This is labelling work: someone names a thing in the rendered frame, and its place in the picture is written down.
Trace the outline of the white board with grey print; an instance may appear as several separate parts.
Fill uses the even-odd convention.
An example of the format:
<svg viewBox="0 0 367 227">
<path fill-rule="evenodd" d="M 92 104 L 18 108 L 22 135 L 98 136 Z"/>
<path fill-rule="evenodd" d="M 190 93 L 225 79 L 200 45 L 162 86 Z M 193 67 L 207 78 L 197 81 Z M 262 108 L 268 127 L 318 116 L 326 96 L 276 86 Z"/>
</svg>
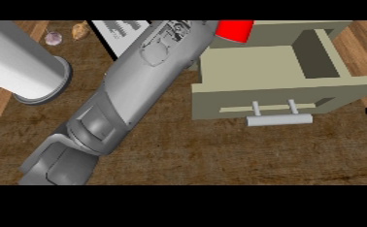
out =
<svg viewBox="0 0 367 227">
<path fill-rule="evenodd" d="M 88 24 L 113 60 L 117 60 L 151 22 L 148 20 L 89 20 Z"/>
</svg>

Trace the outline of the beige wooden cabinet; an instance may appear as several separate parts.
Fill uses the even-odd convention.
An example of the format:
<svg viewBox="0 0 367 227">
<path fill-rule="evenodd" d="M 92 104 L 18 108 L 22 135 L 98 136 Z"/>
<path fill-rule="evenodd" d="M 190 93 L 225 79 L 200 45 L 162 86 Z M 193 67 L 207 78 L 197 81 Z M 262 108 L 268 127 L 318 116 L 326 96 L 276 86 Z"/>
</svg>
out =
<svg viewBox="0 0 367 227">
<path fill-rule="evenodd" d="M 345 66 L 332 39 L 347 20 L 259 20 L 240 44 L 215 39 L 202 56 L 193 91 L 367 85 Z"/>
</svg>

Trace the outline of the white cylinder with grey base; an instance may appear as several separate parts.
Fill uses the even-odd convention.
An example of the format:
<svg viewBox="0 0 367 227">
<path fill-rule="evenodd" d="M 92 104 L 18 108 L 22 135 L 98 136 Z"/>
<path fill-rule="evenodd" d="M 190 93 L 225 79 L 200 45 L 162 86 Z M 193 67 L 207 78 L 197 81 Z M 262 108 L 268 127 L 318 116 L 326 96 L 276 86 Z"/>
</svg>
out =
<svg viewBox="0 0 367 227">
<path fill-rule="evenodd" d="M 0 87 L 27 105 L 57 99 L 70 86 L 73 70 L 11 20 L 0 20 Z"/>
</svg>

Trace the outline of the pale pink garlic bulb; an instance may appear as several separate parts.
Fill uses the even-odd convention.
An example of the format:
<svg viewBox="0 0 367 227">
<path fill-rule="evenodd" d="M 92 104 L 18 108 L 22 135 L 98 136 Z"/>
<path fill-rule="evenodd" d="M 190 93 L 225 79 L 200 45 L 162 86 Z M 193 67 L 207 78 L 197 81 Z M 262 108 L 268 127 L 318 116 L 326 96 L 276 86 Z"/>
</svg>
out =
<svg viewBox="0 0 367 227">
<path fill-rule="evenodd" d="M 57 46 L 62 43 L 62 35 L 59 32 L 49 32 L 45 36 L 45 42 L 49 46 Z"/>
</svg>

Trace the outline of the red can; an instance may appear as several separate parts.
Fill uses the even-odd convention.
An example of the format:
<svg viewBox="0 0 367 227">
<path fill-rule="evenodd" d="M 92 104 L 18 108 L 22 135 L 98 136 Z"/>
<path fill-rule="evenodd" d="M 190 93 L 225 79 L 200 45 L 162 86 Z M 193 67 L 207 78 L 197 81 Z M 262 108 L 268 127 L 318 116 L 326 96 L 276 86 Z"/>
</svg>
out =
<svg viewBox="0 0 367 227">
<path fill-rule="evenodd" d="M 221 20 L 218 22 L 215 35 L 231 42 L 244 44 L 247 42 L 252 30 L 252 20 Z"/>
</svg>

